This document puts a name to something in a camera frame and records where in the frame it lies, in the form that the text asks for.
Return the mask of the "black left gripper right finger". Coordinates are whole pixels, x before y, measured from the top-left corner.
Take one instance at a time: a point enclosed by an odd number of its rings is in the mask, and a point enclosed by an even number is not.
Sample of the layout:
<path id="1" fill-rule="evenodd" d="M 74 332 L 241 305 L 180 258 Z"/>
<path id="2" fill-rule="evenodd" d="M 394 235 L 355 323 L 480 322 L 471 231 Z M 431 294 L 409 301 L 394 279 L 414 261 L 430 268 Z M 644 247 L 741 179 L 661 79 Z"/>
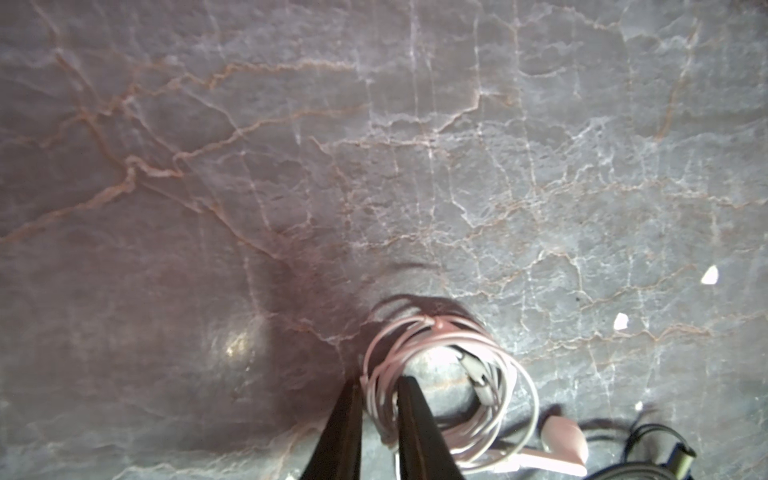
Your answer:
<path id="1" fill-rule="evenodd" d="M 464 480 L 418 381 L 401 376 L 396 385 L 399 478 Z"/>

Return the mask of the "white earphones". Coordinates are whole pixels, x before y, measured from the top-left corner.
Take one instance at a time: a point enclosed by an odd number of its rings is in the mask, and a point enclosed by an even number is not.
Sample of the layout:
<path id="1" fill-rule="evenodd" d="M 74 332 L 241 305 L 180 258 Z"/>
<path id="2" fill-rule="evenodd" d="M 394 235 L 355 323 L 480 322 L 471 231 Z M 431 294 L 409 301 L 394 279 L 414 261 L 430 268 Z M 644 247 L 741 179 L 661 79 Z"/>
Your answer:
<path id="1" fill-rule="evenodd" d="M 398 453 L 396 383 L 415 378 L 465 475 L 542 470 L 583 478 L 589 456 L 579 425 L 544 417 L 535 383 L 480 323 L 458 314 L 412 313 L 373 337 L 362 358 L 365 411 Z"/>

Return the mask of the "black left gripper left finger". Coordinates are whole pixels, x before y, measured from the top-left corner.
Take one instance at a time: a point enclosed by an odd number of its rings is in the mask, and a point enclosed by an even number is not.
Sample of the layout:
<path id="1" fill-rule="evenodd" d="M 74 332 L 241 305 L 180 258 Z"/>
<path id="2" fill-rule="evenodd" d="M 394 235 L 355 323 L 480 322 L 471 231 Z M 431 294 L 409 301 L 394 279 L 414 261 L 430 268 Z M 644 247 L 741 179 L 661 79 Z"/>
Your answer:
<path id="1" fill-rule="evenodd" d="M 339 394 L 301 480 L 359 480 L 363 399 L 358 379 Z"/>

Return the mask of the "black earphones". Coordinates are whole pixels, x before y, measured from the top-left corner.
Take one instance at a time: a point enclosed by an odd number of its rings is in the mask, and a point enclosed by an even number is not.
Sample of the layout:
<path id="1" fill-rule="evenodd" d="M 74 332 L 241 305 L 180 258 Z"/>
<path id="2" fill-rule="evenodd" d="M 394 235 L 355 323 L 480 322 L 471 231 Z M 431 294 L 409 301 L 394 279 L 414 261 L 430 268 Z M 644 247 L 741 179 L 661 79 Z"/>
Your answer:
<path id="1" fill-rule="evenodd" d="M 654 434 L 667 435 L 674 440 L 666 457 L 652 453 L 650 445 L 641 456 L 639 448 Z M 646 423 L 634 428 L 624 443 L 621 459 L 595 473 L 589 480 L 683 480 L 693 479 L 693 465 L 698 453 L 687 439 L 675 429 L 661 423 Z"/>

